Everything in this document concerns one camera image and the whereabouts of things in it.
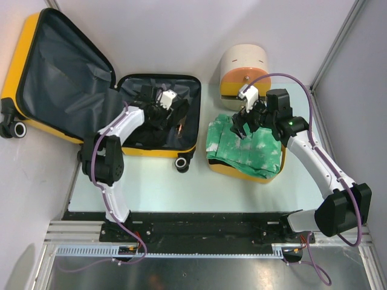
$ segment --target beige container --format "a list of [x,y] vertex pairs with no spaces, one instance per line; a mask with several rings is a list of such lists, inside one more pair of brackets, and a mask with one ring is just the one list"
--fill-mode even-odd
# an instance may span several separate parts
[[[265,74],[268,74],[268,63],[263,48],[252,44],[229,48],[223,54],[220,64],[220,94],[223,105],[239,111],[243,106],[243,102],[237,99],[239,89]],[[256,83],[259,95],[265,96],[271,84],[269,77]]]

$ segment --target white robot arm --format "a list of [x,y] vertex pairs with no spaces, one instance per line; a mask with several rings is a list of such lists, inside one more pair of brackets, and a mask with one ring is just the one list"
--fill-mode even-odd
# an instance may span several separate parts
[[321,231],[330,237],[356,227],[355,209],[342,183],[347,184],[353,193],[364,224],[368,217],[371,190],[366,184],[358,185],[346,175],[319,145],[313,133],[308,131],[308,123],[302,117],[293,116],[288,92],[285,89],[268,91],[265,104],[259,98],[258,89],[245,85],[238,96],[246,101],[246,107],[233,116],[231,131],[244,138],[245,123],[251,132],[259,127],[271,129],[274,138],[281,141],[305,166],[324,198],[316,210],[301,210],[286,215],[284,220],[288,230],[294,233]]
[[[151,109],[168,111],[176,96],[176,92],[172,90],[161,92],[156,100],[155,106],[157,108],[151,107]],[[120,222],[125,222],[129,215],[121,180],[124,170],[122,144],[136,128],[146,122],[146,119],[146,112],[143,108],[127,106],[109,125],[99,130],[97,134],[92,134],[84,139],[80,151],[82,171],[92,181],[92,156],[95,150],[98,150],[94,176],[97,184],[104,188],[103,194],[105,194],[108,206],[112,211],[112,213],[106,211],[106,218],[109,221],[115,222],[111,214],[114,214]],[[102,144],[96,148],[96,141],[102,135],[104,136]]]

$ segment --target white wall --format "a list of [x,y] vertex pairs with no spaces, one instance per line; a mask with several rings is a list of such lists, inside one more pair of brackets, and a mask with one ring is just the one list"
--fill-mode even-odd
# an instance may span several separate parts
[[[45,7],[44,0],[0,3],[0,88],[25,18]],[[75,145],[36,129],[20,140],[0,138],[0,289],[26,285],[75,164]]]
[[271,72],[311,83],[354,0],[57,0],[118,77],[186,73],[219,81],[235,44],[267,51]]
[[387,272],[387,1],[368,1],[317,88],[337,162],[372,190],[368,225]]

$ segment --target green patterned fabric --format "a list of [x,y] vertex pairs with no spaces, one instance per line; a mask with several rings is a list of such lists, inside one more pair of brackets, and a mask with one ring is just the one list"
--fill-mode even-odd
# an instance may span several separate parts
[[220,114],[211,122],[207,133],[207,159],[223,161],[242,173],[259,178],[272,178],[281,166],[281,142],[276,141],[272,131],[259,128],[250,133],[247,124],[246,138],[240,139],[230,131],[232,119]]

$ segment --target yellow suitcase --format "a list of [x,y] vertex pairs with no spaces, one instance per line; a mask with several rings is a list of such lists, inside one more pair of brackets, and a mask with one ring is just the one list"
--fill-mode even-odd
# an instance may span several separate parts
[[198,79],[136,74],[116,84],[112,65],[86,36],[61,12],[42,10],[25,21],[9,67],[1,93],[4,120],[0,135],[21,138],[27,123],[82,144],[85,134],[97,132],[119,114],[122,100],[130,102],[141,97],[145,86],[174,90],[179,98],[188,101],[189,109],[184,118],[162,132],[158,144],[127,140],[124,153],[192,157],[200,117]]

